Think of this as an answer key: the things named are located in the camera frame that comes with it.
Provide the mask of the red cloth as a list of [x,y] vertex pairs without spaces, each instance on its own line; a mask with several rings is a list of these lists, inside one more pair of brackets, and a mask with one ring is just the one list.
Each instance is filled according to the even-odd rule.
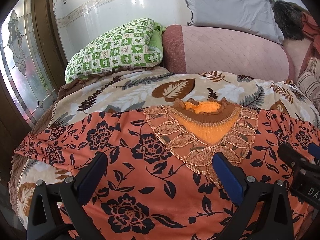
[[302,12],[302,24],[304,35],[312,41],[319,42],[319,27],[313,17],[306,12]]

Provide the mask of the stained glass wooden door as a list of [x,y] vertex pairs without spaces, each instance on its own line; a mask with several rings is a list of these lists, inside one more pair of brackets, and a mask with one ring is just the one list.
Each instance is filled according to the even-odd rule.
[[53,105],[67,60],[53,0],[1,0],[1,180],[15,147]]

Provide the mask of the beige leaf pattern blanket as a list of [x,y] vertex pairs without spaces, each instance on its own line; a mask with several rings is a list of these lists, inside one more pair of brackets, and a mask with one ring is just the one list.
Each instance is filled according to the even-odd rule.
[[[264,81],[226,72],[172,74],[157,66],[114,73],[68,95],[46,114],[44,125],[35,127],[29,134],[68,126],[95,112],[119,113],[172,106],[178,99],[197,102],[225,99],[255,110],[276,109],[319,129],[317,109],[292,83]],[[10,201],[21,223],[27,225],[36,181],[42,179],[52,184],[77,174],[14,154]]]

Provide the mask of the pink quilted bolster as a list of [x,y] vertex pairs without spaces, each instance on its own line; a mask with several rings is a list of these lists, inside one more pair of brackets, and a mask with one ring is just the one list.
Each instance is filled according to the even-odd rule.
[[276,82],[295,77],[287,51],[252,34],[174,24],[163,33],[162,43],[163,66],[176,74],[217,71]]

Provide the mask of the green checkered pillow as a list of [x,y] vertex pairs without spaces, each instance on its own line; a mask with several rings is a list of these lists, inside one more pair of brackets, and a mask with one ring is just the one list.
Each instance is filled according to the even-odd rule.
[[164,31],[165,27],[153,19],[138,18],[105,32],[73,55],[65,70],[65,82],[159,65]]

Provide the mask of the striped beige pillow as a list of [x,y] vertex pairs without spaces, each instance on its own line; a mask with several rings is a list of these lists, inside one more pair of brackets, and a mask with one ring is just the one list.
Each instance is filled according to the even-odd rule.
[[319,108],[320,96],[319,59],[311,57],[308,66],[297,80],[298,88],[310,101]]

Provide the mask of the grey pillow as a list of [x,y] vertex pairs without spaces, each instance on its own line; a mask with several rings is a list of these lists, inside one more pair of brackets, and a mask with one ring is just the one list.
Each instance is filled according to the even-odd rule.
[[274,18],[270,0],[185,0],[191,11],[189,26],[242,31],[282,44],[284,35]]

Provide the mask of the orange black floral garment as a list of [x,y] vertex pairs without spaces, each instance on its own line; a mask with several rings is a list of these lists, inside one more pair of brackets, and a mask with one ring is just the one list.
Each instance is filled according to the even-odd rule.
[[313,161],[319,129],[276,109],[225,99],[176,100],[119,113],[95,112],[74,124],[29,134],[15,153],[77,174],[98,153],[108,166],[85,211],[106,239],[217,239],[236,208],[213,170],[222,153],[258,181],[292,172],[279,159],[289,145]]

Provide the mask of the black furry garment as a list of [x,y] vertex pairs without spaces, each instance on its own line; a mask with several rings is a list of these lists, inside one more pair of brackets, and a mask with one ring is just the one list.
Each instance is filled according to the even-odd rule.
[[302,11],[295,5],[282,0],[272,4],[274,19],[288,40],[303,40]]

